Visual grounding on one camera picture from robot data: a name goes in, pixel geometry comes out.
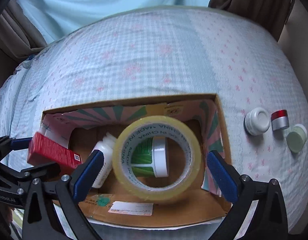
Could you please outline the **red Marubi carton box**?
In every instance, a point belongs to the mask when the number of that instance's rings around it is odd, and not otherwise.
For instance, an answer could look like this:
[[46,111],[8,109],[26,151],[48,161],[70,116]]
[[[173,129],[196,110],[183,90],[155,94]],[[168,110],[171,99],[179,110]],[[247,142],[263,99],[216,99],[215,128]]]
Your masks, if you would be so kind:
[[61,171],[71,173],[82,164],[79,154],[36,132],[29,144],[27,163],[33,166],[55,162]]

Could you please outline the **pale green cream jar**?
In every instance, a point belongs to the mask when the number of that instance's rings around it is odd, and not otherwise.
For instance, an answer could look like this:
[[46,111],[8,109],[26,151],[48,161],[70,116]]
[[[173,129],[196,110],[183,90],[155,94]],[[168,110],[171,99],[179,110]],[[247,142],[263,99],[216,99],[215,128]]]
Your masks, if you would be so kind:
[[287,145],[291,152],[299,153],[304,147],[308,137],[307,129],[302,124],[296,124],[287,135]]

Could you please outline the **grey white round jar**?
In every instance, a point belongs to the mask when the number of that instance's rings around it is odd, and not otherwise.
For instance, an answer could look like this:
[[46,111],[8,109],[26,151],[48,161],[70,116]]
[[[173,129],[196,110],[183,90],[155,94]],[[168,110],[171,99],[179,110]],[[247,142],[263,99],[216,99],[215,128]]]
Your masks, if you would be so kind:
[[249,111],[244,118],[244,128],[251,136],[262,135],[269,127],[270,116],[262,107],[257,107]]

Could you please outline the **red lidded silver jar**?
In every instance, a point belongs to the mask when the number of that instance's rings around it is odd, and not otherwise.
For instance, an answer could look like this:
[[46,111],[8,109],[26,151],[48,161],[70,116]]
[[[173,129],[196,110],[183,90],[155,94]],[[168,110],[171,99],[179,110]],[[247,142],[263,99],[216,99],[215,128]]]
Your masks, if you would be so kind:
[[277,131],[289,128],[289,118],[287,110],[281,109],[271,114],[272,130]]

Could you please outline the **yellow packing tape roll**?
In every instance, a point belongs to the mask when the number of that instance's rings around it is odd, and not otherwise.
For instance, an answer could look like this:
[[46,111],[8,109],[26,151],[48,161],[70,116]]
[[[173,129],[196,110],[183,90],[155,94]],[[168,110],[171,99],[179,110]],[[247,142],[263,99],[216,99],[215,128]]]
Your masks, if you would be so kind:
[[[167,139],[181,148],[185,165],[177,180],[165,187],[150,187],[138,178],[169,175]],[[115,142],[112,166],[115,177],[130,194],[150,201],[166,201],[182,194],[195,180],[201,165],[201,147],[193,131],[168,116],[147,116],[127,126]]]

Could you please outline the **white pill bottle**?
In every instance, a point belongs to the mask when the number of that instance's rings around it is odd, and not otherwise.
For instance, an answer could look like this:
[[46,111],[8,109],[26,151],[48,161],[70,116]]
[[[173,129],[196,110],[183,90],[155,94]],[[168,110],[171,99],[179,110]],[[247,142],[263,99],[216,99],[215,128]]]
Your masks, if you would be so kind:
[[94,189],[99,189],[102,187],[112,170],[112,154],[116,140],[116,137],[107,132],[102,140],[98,141],[93,148],[93,150],[100,151],[104,156],[102,167],[100,168],[99,174],[92,185],[92,188]]

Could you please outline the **open cardboard box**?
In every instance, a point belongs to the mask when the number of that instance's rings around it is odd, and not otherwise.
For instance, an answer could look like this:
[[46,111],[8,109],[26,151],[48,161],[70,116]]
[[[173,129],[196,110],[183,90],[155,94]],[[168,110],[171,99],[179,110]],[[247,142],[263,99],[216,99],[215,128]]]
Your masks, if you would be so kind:
[[167,228],[225,216],[230,204],[206,164],[216,150],[230,161],[216,94],[103,101],[45,111],[40,132],[82,159],[114,136],[105,176],[79,206],[118,226]]

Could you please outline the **green labelled white jar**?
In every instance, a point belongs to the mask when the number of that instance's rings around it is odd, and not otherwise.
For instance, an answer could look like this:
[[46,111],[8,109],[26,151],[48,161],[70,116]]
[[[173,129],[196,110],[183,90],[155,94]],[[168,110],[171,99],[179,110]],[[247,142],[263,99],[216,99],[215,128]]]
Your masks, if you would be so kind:
[[166,137],[151,137],[143,140],[132,154],[131,167],[136,177],[168,177]]

